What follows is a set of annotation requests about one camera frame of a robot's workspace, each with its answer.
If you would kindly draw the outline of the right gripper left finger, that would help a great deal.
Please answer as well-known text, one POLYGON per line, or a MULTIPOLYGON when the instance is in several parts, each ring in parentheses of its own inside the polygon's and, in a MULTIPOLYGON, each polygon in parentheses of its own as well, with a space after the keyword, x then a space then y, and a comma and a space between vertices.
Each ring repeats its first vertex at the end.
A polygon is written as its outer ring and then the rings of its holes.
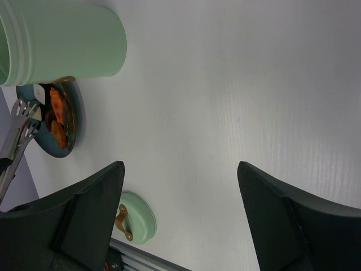
POLYGON ((116 161, 1 213, 1 270, 106 270, 125 177, 116 161))

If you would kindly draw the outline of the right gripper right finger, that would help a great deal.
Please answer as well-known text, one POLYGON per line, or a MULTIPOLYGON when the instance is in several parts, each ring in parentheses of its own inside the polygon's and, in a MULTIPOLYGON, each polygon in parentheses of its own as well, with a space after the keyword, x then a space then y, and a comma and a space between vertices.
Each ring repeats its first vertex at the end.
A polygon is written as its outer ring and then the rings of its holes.
POLYGON ((360 210, 240 162, 239 189, 260 270, 360 270, 360 210))

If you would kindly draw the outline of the metal tongs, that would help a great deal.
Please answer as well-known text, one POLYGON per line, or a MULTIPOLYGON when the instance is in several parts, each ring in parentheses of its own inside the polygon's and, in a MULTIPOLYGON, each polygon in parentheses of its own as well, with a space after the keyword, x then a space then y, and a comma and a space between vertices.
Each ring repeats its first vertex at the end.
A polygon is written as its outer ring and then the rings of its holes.
POLYGON ((4 199, 29 142, 37 135, 40 121, 32 121, 39 111, 36 101, 18 99, 11 109, 11 124, 1 148, 1 200, 4 199))

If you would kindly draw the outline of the toy orange carrot piece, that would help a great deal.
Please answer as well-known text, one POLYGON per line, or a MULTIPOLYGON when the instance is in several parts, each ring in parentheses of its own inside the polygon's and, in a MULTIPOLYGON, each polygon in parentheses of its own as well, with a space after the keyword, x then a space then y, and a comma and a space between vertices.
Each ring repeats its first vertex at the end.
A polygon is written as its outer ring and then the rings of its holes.
POLYGON ((64 125, 64 97, 56 88, 50 89, 50 102, 57 121, 64 125))

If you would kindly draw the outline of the green cylindrical lunch container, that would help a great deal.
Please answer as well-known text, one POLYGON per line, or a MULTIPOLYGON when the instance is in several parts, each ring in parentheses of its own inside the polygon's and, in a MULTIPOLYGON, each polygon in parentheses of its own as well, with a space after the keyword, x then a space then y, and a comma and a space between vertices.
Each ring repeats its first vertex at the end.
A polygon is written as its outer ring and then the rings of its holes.
POLYGON ((1 86, 115 75, 126 58, 120 18, 81 1, 1 1, 1 86))

